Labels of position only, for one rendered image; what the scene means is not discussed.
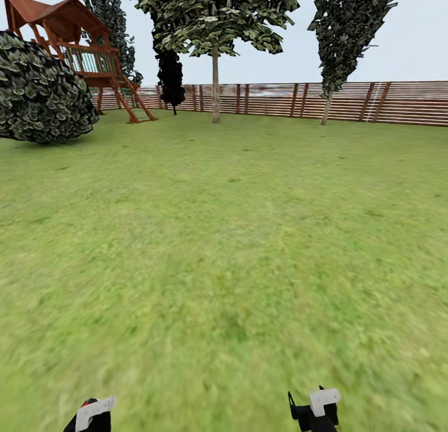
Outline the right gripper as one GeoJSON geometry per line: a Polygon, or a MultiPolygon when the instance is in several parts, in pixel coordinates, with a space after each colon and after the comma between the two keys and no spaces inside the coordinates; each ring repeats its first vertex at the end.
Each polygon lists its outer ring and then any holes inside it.
{"type": "Polygon", "coordinates": [[[338,417],[334,403],[324,405],[325,416],[316,417],[310,405],[296,407],[292,397],[290,402],[292,418],[298,420],[302,432],[337,432],[335,425],[338,425],[338,417]]]}

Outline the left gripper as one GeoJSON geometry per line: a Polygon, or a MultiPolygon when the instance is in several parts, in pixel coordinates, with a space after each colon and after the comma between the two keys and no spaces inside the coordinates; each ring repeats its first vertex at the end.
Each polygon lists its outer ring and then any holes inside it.
{"type": "MultiPolygon", "coordinates": [[[[76,415],[74,415],[73,419],[70,420],[70,423],[63,430],[63,432],[75,432],[76,419],[77,413],[76,415]]],[[[82,430],[81,432],[111,432],[110,411],[108,410],[103,413],[94,415],[88,429],[82,430]]]]}

